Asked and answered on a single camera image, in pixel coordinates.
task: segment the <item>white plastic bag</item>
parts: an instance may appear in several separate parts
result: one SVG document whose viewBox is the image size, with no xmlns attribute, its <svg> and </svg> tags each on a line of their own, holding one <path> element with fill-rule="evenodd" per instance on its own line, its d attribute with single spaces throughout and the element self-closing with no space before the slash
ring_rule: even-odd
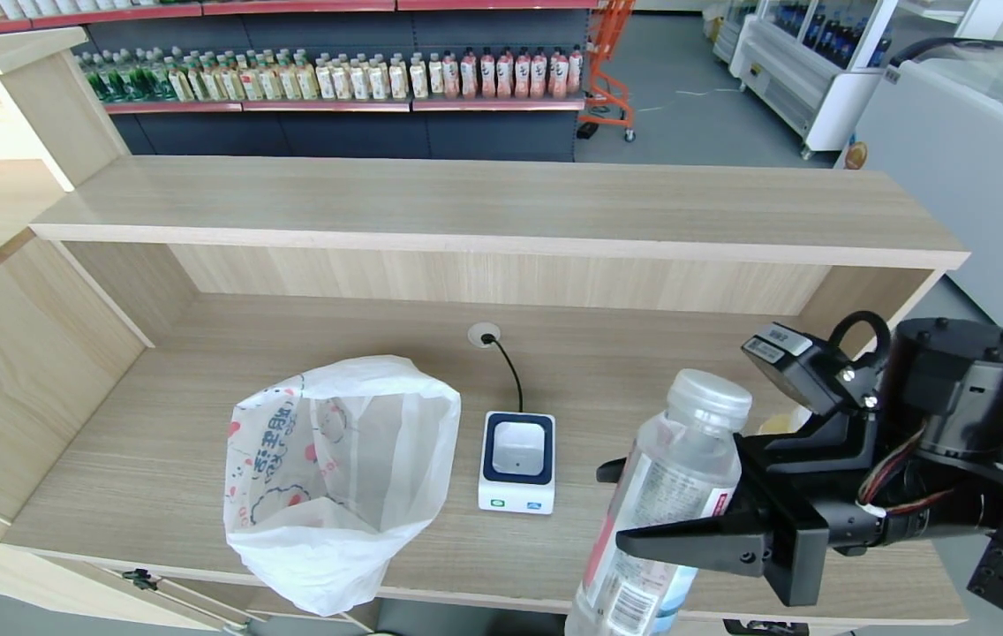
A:
<svg viewBox="0 0 1003 636">
<path fill-rule="evenodd" d="M 460 411 L 457 391 L 394 355 L 251 395 L 228 432 L 227 543 L 303 610 L 371 601 L 446 500 Z"/>
</svg>

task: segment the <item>bottle cap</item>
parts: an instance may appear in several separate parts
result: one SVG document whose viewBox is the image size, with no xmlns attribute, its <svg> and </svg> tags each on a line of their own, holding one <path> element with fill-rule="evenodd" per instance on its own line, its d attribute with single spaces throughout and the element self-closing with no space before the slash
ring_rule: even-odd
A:
<svg viewBox="0 0 1003 636">
<path fill-rule="evenodd" d="M 672 410 L 739 431 L 748 419 L 752 394 L 743 386 L 706 371 L 682 369 L 667 392 Z"/>
</svg>

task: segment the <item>orange cart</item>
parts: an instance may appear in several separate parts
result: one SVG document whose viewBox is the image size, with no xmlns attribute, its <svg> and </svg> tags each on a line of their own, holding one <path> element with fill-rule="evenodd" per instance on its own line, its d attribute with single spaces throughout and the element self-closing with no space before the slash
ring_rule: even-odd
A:
<svg viewBox="0 0 1003 636">
<path fill-rule="evenodd" d="M 585 112 L 579 117 L 582 121 L 592 123 L 607 123 L 623 125 L 623 139 L 635 140 L 635 109 L 628 104 L 627 85 L 603 71 L 604 62 L 611 61 L 616 51 L 619 36 L 623 33 L 623 25 L 631 16 L 635 0 L 600 0 L 600 4 L 592 11 L 592 32 L 589 44 L 589 88 L 587 107 L 598 108 L 597 112 L 608 112 L 609 106 L 618 106 L 620 116 L 611 119 L 599 116 L 594 112 Z"/>
</svg>

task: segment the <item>barcode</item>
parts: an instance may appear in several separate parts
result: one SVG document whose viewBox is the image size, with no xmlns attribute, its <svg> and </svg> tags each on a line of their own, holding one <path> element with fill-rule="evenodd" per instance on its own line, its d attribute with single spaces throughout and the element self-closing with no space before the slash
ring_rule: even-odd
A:
<svg viewBox="0 0 1003 636">
<path fill-rule="evenodd" d="M 658 596 L 648 595 L 642 589 L 624 583 L 619 588 L 615 602 L 611 604 L 611 619 L 608 619 L 608 623 L 626 636 L 639 636 L 646 629 L 647 620 L 651 618 L 654 605 L 658 602 Z"/>
</svg>

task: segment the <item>robotic arm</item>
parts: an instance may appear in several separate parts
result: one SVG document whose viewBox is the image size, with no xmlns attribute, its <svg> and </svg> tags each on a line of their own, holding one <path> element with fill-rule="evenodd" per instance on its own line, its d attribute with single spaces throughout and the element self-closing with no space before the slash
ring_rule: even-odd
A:
<svg viewBox="0 0 1003 636">
<path fill-rule="evenodd" d="M 861 322 L 877 346 L 849 359 L 840 343 Z M 742 475 L 724 515 L 619 532 L 619 549 L 763 576 L 784 605 L 811 605 L 828 548 L 987 533 L 969 590 L 1003 610 L 1003 329 L 929 318 L 892 338 L 859 311 L 827 341 L 772 323 L 741 349 L 812 416 L 795 433 L 735 435 Z M 622 461 L 598 479 L 617 481 Z"/>
</svg>

